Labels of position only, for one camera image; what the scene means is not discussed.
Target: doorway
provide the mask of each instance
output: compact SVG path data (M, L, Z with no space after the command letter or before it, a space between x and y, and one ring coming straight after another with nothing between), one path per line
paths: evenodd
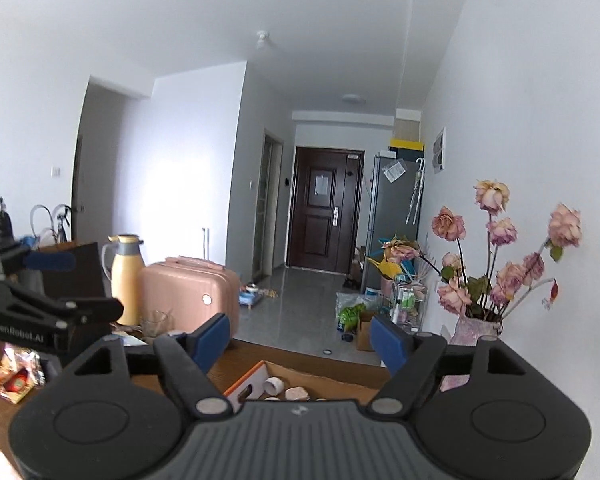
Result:
M253 236L253 282L258 282L273 272L282 149L282 143L265 130Z
M349 272L364 155L355 150L296 149L289 266Z
M71 240L78 239L79 213L84 211L84 206L78 199L78 186L80 186L80 160L82 159L82 134L78 133L75 140L74 176L71 184Z

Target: ceiling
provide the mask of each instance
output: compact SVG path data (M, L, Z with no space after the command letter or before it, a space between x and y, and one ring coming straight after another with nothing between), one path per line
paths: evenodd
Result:
M296 110L393 115L421 109L463 3L0 0L0 13L106 44L157 76L248 60Z

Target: wooden table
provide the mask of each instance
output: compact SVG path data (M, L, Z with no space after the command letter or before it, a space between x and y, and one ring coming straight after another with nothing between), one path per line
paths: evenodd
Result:
M300 372L320 375L344 383L362 384L376 389L381 388L390 378L386 368L336 361L238 340L232 341L229 348L211 368L208 377L218 390L224 392L261 360L271 361ZM161 391L155 376L137 376L133 380L135 384ZM9 448L7 435L9 424L20 407L35 395L36 391L31 392L21 403L16 405L0 399L0 449L12 464L14 464L13 455Z

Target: tile floor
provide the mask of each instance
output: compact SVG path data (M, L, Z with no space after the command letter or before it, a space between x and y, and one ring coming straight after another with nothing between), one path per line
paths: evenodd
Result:
M251 311L240 308L237 339L293 352L341 361L379 365L375 352L356 349L340 339L336 330L336 292L343 289L344 276L311 270L276 269L260 286L273 288L277 298L263 298ZM326 356L324 349L331 350Z

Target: rose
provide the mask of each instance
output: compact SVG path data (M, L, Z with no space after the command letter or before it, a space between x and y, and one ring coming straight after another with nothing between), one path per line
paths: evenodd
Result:
M513 300L516 292L520 290L524 282L526 269L519 264L507 262L502 270L498 272L496 282L502 288L507 301Z
M462 269L462 259L457 254L447 253L442 256L443 267L453 267L455 270Z
M518 238L518 231L511 223L511 218L509 217L497 222L488 222L487 229L489 230L491 243L495 246L510 244Z
M394 246L389 248L389 262L399 264L404 260L413 260L416 256L420 256L420 252L417 249L409 246Z
M498 215L504 211L509 201L509 188L501 182L481 180L476 186L475 203L480 209L488 211L491 215Z
M440 214L434 217L431 222L431 228L433 229L433 234L440 238L444 238L448 242L463 240L466 236L464 220L462 220L462 217L454 216L454 214L446 207L443 207L440 210Z
M491 289L490 293L491 301L497 306L503 306L507 303L507 297L504 293L504 289L500 285L496 285Z
M582 238L580 212L558 204L551 213L549 238L555 247L579 246Z
M420 256L419 250L395 238L382 244L382 248L384 249L384 259L394 264L399 264L403 260L413 260Z
M523 283L526 286L531 285L533 280L539 280L544 274L544 261L542 256L538 253L531 253L529 256L525 256L523 261L525 267L525 279Z
M455 278L449 280L449 283L438 289L440 305L452 314L464 316L466 306L472 304L469 292L459 285Z

